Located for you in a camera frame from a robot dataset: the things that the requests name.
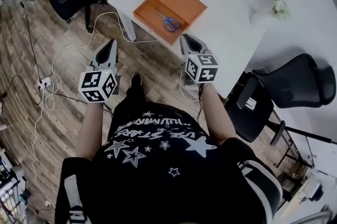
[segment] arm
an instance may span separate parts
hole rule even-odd
[[[237,137],[233,123],[221,103],[213,84],[208,83],[204,85],[201,101],[211,138],[221,145],[225,140]]]
[[[103,105],[89,103],[80,134],[77,138],[76,156],[92,159],[102,146]]]

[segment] black chair backrest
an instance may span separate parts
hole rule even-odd
[[[313,107],[330,104],[336,95],[336,79],[331,66],[317,68],[308,54],[300,54],[281,68],[254,75],[280,108]]]

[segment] power strip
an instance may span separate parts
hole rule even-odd
[[[52,80],[51,80],[51,78],[47,77],[47,78],[43,79],[41,81],[41,83],[40,83],[40,81],[38,81],[37,88],[39,88],[41,90],[41,89],[46,88],[50,85],[52,85]]]

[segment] white cable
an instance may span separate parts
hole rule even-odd
[[[189,100],[189,101],[199,101],[199,99],[197,99],[197,100],[190,100],[189,98],[187,98],[184,94],[183,94],[183,91],[181,90],[181,78],[182,78],[182,76],[183,76],[183,69],[181,70],[181,73],[180,73],[180,79],[179,79],[179,88],[180,88],[180,92],[181,92],[181,94],[183,95],[183,97],[184,98],[186,98],[187,100]]]
[[[36,180],[36,171],[35,171],[35,167],[34,167],[34,162],[36,161],[36,154],[35,154],[35,150],[34,150],[34,145],[36,143],[36,140],[37,140],[37,132],[36,132],[36,125],[38,123],[38,121],[41,119],[42,117],[42,113],[43,113],[43,98],[44,98],[44,88],[42,89],[42,107],[41,107],[41,114],[40,114],[40,117],[37,119],[37,121],[35,122],[35,139],[34,139],[34,142],[32,144],[32,149],[33,149],[33,153],[34,153],[34,160],[32,161],[32,167],[33,167],[33,170],[34,170],[34,177],[35,177],[35,183],[37,184],[38,188],[40,189],[40,191],[43,193],[43,195],[48,199],[48,201],[50,201],[51,205],[54,206],[55,208],[55,205],[54,203],[52,202],[52,200],[46,195],[46,193],[43,191],[43,189],[40,187],[40,185],[38,184],[37,180]]]
[[[54,77],[55,77],[55,80],[56,80],[56,90],[54,91],[54,87],[53,87],[53,91],[52,91],[53,93],[50,94],[50,95],[48,95],[48,96],[46,97],[46,99],[45,99],[46,106],[47,106],[47,108],[48,108],[50,111],[53,111],[53,110],[55,109],[54,94],[55,94],[55,93],[58,91],[58,89],[60,88],[60,85],[59,85],[59,83],[58,83],[58,79],[57,79],[57,77],[56,77],[56,75],[55,75],[55,72],[54,72],[54,64],[55,64],[55,60],[56,60],[57,54],[59,53],[59,51],[60,51],[61,49],[63,49],[65,46],[68,46],[69,44],[74,44],[74,45],[75,45],[76,47],[78,47],[78,48],[83,48],[83,49],[88,48],[88,47],[90,46],[90,44],[91,44],[92,39],[93,39],[93,35],[94,35],[94,32],[95,32],[95,27],[96,27],[97,19],[98,19],[100,16],[104,15],[104,14],[116,14],[117,20],[118,20],[118,24],[119,24],[119,26],[120,26],[120,29],[121,29],[123,38],[124,38],[126,41],[131,42],[131,43],[142,43],[142,42],[155,42],[155,41],[157,41],[157,40],[153,40],[153,41],[129,41],[129,40],[127,40],[127,39],[125,38],[125,36],[124,36],[123,29],[122,29],[122,26],[121,26],[121,23],[120,23],[120,17],[118,16],[118,14],[115,13],[115,12],[104,12],[104,13],[101,13],[99,16],[96,17],[95,24],[94,24],[94,28],[93,28],[93,33],[91,34],[91,38],[90,38],[89,44],[88,44],[87,46],[82,47],[82,46],[79,46],[79,45],[77,45],[77,44],[75,44],[75,43],[73,43],[73,42],[69,42],[69,43],[63,45],[61,48],[59,48],[59,49],[57,50],[57,52],[56,52],[56,54],[55,54],[55,57],[54,57],[54,60],[53,60],[53,64],[52,64],[52,73],[53,73],[53,75],[54,75]],[[49,106],[48,106],[48,104],[47,104],[47,99],[48,99],[48,97],[50,97],[50,96],[53,96],[53,107],[52,107],[52,108],[49,108]]]

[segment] chair leg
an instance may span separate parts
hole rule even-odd
[[[93,33],[93,28],[89,27],[90,23],[90,5],[84,6],[85,29],[88,33]]]

